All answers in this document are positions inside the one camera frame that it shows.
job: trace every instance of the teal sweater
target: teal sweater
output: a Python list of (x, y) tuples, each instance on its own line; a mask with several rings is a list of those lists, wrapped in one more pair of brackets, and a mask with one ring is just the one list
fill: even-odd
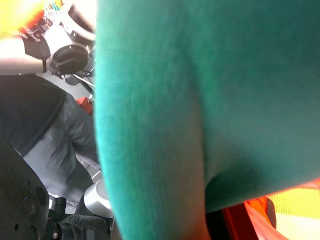
[(125, 240), (320, 176), (320, 1), (99, 0), (96, 132)]

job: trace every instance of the person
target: person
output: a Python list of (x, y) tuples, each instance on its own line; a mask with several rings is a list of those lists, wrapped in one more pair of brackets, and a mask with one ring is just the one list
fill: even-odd
[(48, 192), (77, 203), (93, 181), (76, 153), (99, 168), (93, 119), (74, 98), (35, 74), (0, 75), (0, 136)]
[(99, 0), (97, 145), (124, 240), (320, 176), (320, 1)]

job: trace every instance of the leg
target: leg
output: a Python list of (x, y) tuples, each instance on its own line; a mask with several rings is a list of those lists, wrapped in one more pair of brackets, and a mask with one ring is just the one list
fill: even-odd
[(75, 152), (84, 157), (84, 160), (92, 167), (99, 169), (93, 118), (77, 104), (69, 93), (66, 94), (61, 116)]
[(24, 157), (48, 192), (78, 202), (93, 182), (76, 159), (60, 114), (43, 138)]

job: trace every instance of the dark t-shirt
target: dark t-shirt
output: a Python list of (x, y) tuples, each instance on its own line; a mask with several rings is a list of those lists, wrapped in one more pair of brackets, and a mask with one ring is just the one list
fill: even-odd
[(66, 92), (36, 75), (0, 75), (0, 136), (25, 156), (58, 116)]

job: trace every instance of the orange fabric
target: orange fabric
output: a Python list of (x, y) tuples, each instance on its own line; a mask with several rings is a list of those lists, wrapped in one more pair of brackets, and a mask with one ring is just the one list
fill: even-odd
[(256, 199), (246, 201), (246, 203), (256, 210), (265, 220), (271, 225), (271, 222), (267, 216), (267, 197), (262, 196)]

